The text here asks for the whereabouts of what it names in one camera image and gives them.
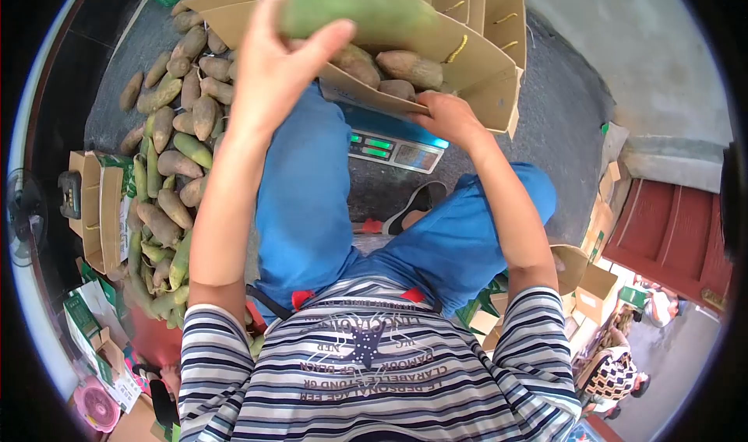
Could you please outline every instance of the gray floor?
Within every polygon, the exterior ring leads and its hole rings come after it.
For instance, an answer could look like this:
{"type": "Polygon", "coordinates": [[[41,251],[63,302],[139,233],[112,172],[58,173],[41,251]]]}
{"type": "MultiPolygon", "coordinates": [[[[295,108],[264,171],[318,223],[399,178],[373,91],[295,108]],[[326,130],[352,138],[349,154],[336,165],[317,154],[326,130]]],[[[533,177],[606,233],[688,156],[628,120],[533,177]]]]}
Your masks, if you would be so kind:
{"type": "MultiPolygon", "coordinates": [[[[597,190],[603,137],[600,126],[612,117],[612,99],[600,77],[564,41],[528,13],[527,71],[519,99],[515,139],[497,140],[510,161],[531,162],[545,170],[557,193],[549,236],[578,245],[586,230],[597,190]]],[[[165,9],[148,1],[122,41],[99,87],[85,128],[85,148],[115,152],[119,142],[145,117],[118,109],[122,87],[137,70],[147,70],[160,51],[179,40],[165,9]]],[[[473,171],[467,157],[450,147],[433,174],[414,173],[378,163],[349,159],[350,218],[384,220],[402,209],[412,191],[429,180],[453,187],[473,171]]],[[[252,276],[254,246],[248,276],[252,276]]]]}

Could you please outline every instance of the red strap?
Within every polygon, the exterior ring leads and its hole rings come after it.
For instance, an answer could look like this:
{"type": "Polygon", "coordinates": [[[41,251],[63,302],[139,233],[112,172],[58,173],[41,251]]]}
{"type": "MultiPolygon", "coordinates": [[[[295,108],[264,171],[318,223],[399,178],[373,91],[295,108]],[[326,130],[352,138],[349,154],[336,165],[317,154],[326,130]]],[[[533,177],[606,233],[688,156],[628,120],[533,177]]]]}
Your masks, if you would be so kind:
{"type": "Polygon", "coordinates": [[[378,232],[381,232],[381,222],[367,218],[363,223],[363,226],[361,226],[361,231],[369,234],[377,234],[378,232]]]}
{"type": "Polygon", "coordinates": [[[304,301],[314,297],[314,292],[310,289],[306,291],[294,291],[291,295],[291,304],[294,310],[301,310],[304,301]]]}
{"type": "Polygon", "coordinates": [[[418,288],[410,288],[408,291],[400,295],[400,297],[418,304],[419,302],[423,301],[423,299],[425,298],[425,294],[423,294],[418,288]]]}

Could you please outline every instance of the blue pants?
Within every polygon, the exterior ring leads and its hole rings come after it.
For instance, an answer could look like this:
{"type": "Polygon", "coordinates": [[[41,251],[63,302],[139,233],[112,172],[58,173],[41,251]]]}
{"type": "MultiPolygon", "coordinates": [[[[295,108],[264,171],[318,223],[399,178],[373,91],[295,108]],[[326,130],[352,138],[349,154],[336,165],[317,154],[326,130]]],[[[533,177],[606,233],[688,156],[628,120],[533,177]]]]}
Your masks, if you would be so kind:
{"type": "MultiPolygon", "coordinates": [[[[257,194],[260,279],[254,286],[292,310],[294,291],[321,292],[338,280],[384,275],[428,295],[425,278],[444,316],[452,316],[506,268],[478,176],[463,175],[426,216],[365,257],[351,246],[350,137],[342,111],[322,98],[316,83],[278,127],[257,194]]],[[[529,163],[512,167],[545,224],[556,207],[550,178],[529,163]]],[[[257,307],[266,320],[275,318],[257,307]]]]}

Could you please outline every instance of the wooden door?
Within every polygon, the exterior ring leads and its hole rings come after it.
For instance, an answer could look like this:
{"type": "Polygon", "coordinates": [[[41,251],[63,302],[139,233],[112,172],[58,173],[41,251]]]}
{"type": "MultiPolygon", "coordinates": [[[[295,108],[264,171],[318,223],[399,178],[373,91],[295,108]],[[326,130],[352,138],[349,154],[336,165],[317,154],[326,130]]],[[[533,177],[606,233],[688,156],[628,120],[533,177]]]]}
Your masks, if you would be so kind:
{"type": "Polygon", "coordinates": [[[634,180],[603,257],[719,314],[725,309],[732,265],[717,194],[634,180]]]}

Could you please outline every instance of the striped shirt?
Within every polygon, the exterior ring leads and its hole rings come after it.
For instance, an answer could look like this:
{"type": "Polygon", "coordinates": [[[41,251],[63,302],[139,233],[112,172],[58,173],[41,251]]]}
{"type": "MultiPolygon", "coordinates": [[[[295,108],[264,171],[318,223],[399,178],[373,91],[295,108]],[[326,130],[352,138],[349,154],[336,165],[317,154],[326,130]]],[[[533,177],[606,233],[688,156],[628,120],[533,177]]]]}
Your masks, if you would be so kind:
{"type": "Polygon", "coordinates": [[[340,282],[266,331],[185,316],[181,440],[565,440],[580,414],[558,294],[525,289],[490,360],[382,277],[340,282]]]}

